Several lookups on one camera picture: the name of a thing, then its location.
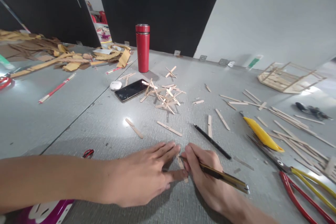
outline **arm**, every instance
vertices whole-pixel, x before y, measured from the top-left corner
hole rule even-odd
[[[233,224],[277,223],[254,207],[235,188],[202,172],[197,157],[203,164],[218,171],[223,170],[215,152],[202,150],[191,143],[185,149],[185,153],[182,153],[182,156],[188,159],[188,163],[184,163],[185,169],[192,173],[196,187],[213,210],[225,216]]]
[[[187,176],[185,170],[162,172],[180,149],[170,142],[118,160],[52,155],[0,160],[0,214],[61,199],[122,207],[147,204]]]

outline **purple object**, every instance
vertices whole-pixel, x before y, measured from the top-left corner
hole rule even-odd
[[[22,210],[17,223],[20,224],[61,224],[74,200],[63,199],[37,204]]]

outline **phone screen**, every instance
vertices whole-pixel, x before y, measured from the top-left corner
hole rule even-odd
[[[147,85],[143,84],[142,81],[145,81],[144,79],[140,79],[136,82],[133,82],[132,84],[129,84],[126,87],[123,87],[121,89],[118,89],[114,93],[118,98],[123,102],[128,100],[129,98],[132,98],[133,96],[136,96],[137,94],[140,94],[144,90],[147,89]]]

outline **fingernail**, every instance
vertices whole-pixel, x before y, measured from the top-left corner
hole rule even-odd
[[[189,145],[187,145],[187,146],[185,147],[185,151],[186,151],[187,153],[191,153],[191,147],[190,147]]]

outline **hand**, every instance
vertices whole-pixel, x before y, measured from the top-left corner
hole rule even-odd
[[[113,160],[110,167],[112,182],[105,191],[106,203],[121,207],[145,205],[170,188],[170,183],[188,176],[185,170],[162,172],[162,167],[181,150],[174,142],[158,143],[150,149],[135,152],[125,158]]]
[[[203,150],[193,143],[185,147],[182,156],[188,159],[184,162],[184,167],[192,173],[194,182],[205,202],[215,211],[222,215],[227,215],[240,211],[240,197],[235,189],[202,172],[199,161],[217,171],[223,171],[218,155],[211,150]]]

